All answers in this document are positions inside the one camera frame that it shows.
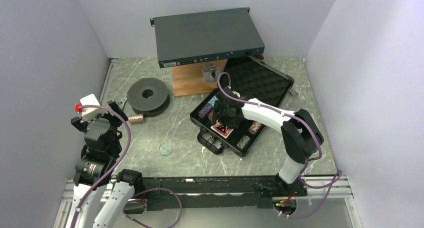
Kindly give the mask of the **green blue chip stack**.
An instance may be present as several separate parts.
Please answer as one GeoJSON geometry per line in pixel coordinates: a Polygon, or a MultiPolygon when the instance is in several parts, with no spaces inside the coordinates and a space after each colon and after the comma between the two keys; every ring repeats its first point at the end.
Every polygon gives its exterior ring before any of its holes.
{"type": "Polygon", "coordinates": [[[249,146],[249,143],[251,141],[251,138],[247,135],[244,135],[240,140],[237,142],[236,147],[242,151],[243,149],[246,149],[249,146]]]}

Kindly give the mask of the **black poker set case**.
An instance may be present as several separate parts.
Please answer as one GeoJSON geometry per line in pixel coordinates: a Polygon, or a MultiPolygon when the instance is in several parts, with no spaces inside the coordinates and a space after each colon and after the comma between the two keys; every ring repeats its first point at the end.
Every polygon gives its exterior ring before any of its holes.
{"type": "MultiPolygon", "coordinates": [[[[228,59],[223,70],[229,74],[229,77],[220,79],[223,87],[230,85],[231,89],[238,92],[243,98],[257,98],[274,107],[281,105],[294,84],[291,76],[251,56],[228,59]]],[[[223,138],[213,131],[211,129],[213,110],[203,118],[200,118],[198,113],[218,90],[215,88],[189,115],[190,120],[200,129],[197,141],[216,155],[221,154],[224,149],[230,149],[238,156],[244,157],[257,141],[265,126],[262,125],[257,134],[253,135],[249,133],[249,127],[254,121],[244,120],[228,138],[223,138]],[[239,150],[237,142],[243,136],[249,136],[250,142],[247,148],[239,150]]]]}

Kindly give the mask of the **red black triangle token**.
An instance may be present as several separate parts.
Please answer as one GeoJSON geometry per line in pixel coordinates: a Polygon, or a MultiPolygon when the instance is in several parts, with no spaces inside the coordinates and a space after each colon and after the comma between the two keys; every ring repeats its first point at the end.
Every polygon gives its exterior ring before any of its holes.
{"type": "Polygon", "coordinates": [[[218,131],[223,137],[227,138],[234,131],[234,129],[226,125],[220,125],[218,127],[218,131]]]}

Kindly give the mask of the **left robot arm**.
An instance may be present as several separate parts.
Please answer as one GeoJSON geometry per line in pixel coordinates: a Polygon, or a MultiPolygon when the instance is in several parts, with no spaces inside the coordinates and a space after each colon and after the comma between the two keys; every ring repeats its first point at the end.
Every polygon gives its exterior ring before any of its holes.
{"type": "Polygon", "coordinates": [[[139,197],[145,190],[140,172],[123,169],[116,176],[110,197],[103,206],[101,199],[112,178],[112,172],[129,147],[122,148],[123,134],[118,128],[127,126],[128,116],[123,106],[110,100],[104,109],[98,102],[79,103],[75,110],[93,111],[92,119],[74,117],[71,124],[84,133],[84,146],[75,165],[73,198],[67,228],[110,228],[130,198],[139,197]]]}

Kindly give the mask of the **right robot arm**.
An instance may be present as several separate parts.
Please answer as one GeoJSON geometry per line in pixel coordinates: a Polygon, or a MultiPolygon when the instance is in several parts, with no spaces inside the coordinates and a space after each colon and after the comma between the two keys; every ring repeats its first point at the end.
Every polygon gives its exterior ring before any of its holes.
{"type": "Polygon", "coordinates": [[[280,195],[289,195],[308,163],[323,155],[324,138],[311,114],[305,109],[277,108],[257,98],[241,98],[229,87],[220,88],[215,96],[217,114],[212,119],[214,122],[238,128],[242,121],[250,120],[282,135],[287,158],[276,176],[275,188],[280,195]]]}

